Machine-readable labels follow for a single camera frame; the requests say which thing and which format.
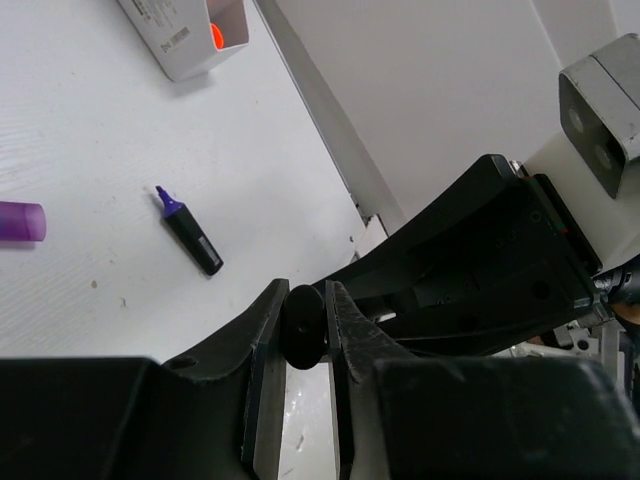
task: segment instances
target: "purple marker cap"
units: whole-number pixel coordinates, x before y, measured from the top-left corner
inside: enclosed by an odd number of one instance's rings
[[[0,202],[0,240],[41,242],[46,234],[47,221],[40,204]]]

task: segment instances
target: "highlighter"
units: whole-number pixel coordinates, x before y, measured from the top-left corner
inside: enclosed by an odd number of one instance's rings
[[[174,200],[162,187],[156,187],[164,204],[162,218],[175,236],[184,245],[196,263],[207,275],[213,275],[222,268],[224,262],[204,234],[187,206]]]

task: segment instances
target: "white surface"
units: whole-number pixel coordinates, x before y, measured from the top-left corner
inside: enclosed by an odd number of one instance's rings
[[[35,249],[0,245],[1,355],[162,361],[272,278],[351,258],[362,223],[253,4],[251,44],[178,85],[115,0],[0,14],[0,198],[42,203],[49,226]],[[223,257],[211,280],[161,226],[156,184]]]
[[[625,33],[640,33],[640,2],[638,0],[609,1],[618,27],[618,36]]]
[[[607,0],[533,0],[533,5],[562,68],[619,36]]]
[[[287,366],[280,479],[336,478],[329,365],[302,372]]]
[[[560,129],[530,0],[277,2],[407,218],[481,155],[523,161]]]

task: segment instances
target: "white table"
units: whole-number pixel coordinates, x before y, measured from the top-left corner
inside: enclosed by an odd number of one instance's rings
[[[48,221],[35,248],[0,245],[0,355],[163,361],[274,277],[348,262],[362,222],[252,3],[250,45],[182,84],[115,0],[0,15],[0,199]],[[162,227],[156,184],[223,257],[212,279]]]

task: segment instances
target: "white wall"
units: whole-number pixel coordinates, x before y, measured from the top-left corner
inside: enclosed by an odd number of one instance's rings
[[[640,1],[612,2],[277,0],[405,218],[560,131],[561,66],[640,30]]]

